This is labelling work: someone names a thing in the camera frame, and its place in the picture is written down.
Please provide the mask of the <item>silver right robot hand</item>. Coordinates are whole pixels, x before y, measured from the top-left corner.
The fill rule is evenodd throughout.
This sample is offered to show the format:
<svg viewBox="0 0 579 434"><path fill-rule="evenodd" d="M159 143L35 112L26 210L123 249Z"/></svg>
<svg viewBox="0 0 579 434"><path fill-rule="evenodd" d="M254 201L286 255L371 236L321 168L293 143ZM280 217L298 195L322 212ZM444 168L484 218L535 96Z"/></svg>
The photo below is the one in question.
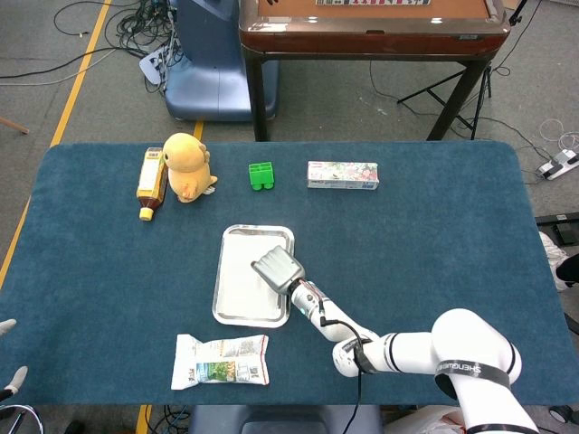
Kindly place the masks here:
<svg viewBox="0 0 579 434"><path fill-rule="evenodd" d="M295 281L305 277L304 267L281 246L251 264L252 269L280 295L290 295Z"/></svg>

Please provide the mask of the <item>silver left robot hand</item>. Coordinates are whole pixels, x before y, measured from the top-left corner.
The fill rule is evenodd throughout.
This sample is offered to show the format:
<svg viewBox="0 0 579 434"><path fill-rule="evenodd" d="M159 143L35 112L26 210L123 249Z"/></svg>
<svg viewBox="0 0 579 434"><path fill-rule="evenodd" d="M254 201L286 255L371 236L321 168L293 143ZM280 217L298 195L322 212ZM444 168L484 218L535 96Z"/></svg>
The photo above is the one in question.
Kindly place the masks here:
<svg viewBox="0 0 579 434"><path fill-rule="evenodd" d="M2 321L0 324L1 336L4 336L7 333L9 333L15 327L16 324L17 321L13 318ZM5 401L8 398L12 397L13 395L16 395L20 391L22 385L24 384L24 380L26 378L27 373L28 373L27 366L21 366L15 371L12 380L1 389L0 401Z"/></svg>

